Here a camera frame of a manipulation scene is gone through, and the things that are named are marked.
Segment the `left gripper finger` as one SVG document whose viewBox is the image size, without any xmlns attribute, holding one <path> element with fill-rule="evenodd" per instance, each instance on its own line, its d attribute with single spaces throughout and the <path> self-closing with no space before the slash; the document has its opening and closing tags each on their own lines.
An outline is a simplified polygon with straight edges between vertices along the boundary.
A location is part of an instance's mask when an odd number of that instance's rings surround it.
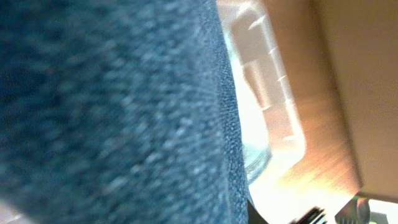
<svg viewBox="0 0 398 224">
<path fill-rule="evenodd" d="M 248 224 L 269 224 L 264 218 L 261 217 L 250 200 L 248 200 Z"/>
</svg>

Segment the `blue jeans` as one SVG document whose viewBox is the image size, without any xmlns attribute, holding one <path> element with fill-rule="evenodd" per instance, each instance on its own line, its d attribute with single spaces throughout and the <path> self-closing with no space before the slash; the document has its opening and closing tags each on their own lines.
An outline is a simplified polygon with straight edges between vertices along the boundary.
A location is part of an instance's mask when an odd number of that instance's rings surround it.
<svg viewBox="0 0 398 224">
<path fill-rule="evenodd" d="M 1 202 L 36 223 L 246 223 L 215 1 L 1 1 Z"/>
</svg>

